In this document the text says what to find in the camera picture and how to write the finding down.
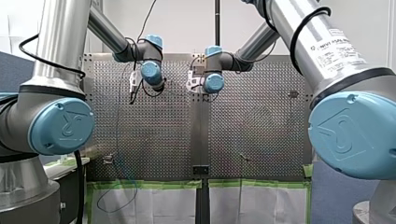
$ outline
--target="metal pegboard wall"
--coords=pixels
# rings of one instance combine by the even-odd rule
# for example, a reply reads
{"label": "metal pegboard wall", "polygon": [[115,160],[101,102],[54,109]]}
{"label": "metal pegboard wall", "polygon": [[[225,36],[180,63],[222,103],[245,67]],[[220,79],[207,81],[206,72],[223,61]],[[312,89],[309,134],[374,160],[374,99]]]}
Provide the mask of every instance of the metal pegboard wall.
{"label": "metal pegboard wall", "polygon": [[304,156],[311,153],[304,148],[305,84],[285,57],[224,74],[225,88],[211,104],[211,178],[304,178]]}
{"label": "metal pegboard wall", "polygon": [[[115,63],[109,54],[92,55],[88,82],[93,85],[87,89],[91,89],[88,95],[96,127],[94,147],[88,153],[93,158],[88,167],[90,180],[191,179],[191,97],[185,88],[190,61],[188,57],[164,61],[163,75],[168,81],[163,94],[154,98],[140,90],[129,105],[129,76],[134,66]],[[110,154],[114,161],[104,164],[104,156]]]}

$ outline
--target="black pole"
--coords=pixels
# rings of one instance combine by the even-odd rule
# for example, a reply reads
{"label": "black pole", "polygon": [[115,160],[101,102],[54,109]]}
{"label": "black pole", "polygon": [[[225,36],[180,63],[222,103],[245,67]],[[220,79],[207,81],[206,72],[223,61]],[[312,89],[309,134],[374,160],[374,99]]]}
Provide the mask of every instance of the black pole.
{"label": "black pole", "polygon": [[220,0],[215,0],[216,45],[220,46]]}

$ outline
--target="label sticker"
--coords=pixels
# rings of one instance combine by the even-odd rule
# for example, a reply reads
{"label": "label sticker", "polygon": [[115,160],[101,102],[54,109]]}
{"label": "label sticker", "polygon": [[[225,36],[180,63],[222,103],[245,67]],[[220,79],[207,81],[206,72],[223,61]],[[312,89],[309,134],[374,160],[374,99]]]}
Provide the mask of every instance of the label sticker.
{"label": "label sticker", "polygon": [[350,64],[366,63],[344,35],[335,35],[319,41],[311,47],[311,52],[320,68],[334,75]]}

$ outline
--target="green tape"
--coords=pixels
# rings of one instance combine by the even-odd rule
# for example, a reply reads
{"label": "green tape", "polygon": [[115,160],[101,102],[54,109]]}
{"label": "green tape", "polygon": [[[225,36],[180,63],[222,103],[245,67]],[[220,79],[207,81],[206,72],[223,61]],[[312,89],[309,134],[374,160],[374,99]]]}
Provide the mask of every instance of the green tape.
{"label": "green tape", "polygon": [[311,178],[314,171],[314,164],[303,165],[306,178]]}
{"label": "green tape", "polygon": [[[266,180],[243,179],[243,186],[263,187],[263,188],[282,188],[282,189],[307,189],[309,182],[281,182]],[[239,187],[240,179],[229,180],[209,180],[210,188],[232,188]]]}
{"label": "green tape", "polygon": [[[201,181],[144,181],[136,180],[139,189],[200,189]],[[93,189],[135,189],[136,185],[130,180],[116,180],[105,182],[90,182],[88,186]]]}
{"label": "green tape", "polygon": [[312,183],[308,182],[306,191],[306,224],[311,224],[311,196],[312,196]]}
{"label": "green tape", "polygon": [[85,211],[86,211],[87,217],[88,217],[88,224],[92,223],[92,197],[93,197],[93,190],[94,190],[93,185],[87,185],[87,194],[85,195],[87,205],[85,207]]}

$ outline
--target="robotic arm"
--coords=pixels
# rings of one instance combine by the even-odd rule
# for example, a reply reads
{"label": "robotic arm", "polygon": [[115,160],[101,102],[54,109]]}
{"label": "robotic arm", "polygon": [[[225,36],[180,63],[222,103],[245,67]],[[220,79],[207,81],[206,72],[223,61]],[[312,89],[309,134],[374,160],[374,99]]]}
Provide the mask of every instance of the robotic arm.
{"label": "robotic arm", "polygon": [[[281,37],[311,90],[309,137],[333,169],[362,179],[394,179],[396,173],[396,76],[374,67],[330,22],[316,0],[245,0],[267,20],[235,55],[205,51],[204,90],[221,91],[222,70],[248,71]],[[237,60],[241,66],[233,63]]]}
{"label": "robotic arm", "polygon": [[59,185],[48,181],[37,156],[75,152],[92,134],[93,113],[80,88],[87,27],[116,61],[142,62],[142,78],[163,89],[160,37],[129,44],[91,0],[46,0],[32,78],[18,94],[0,92],[2,224],[60,222]]}

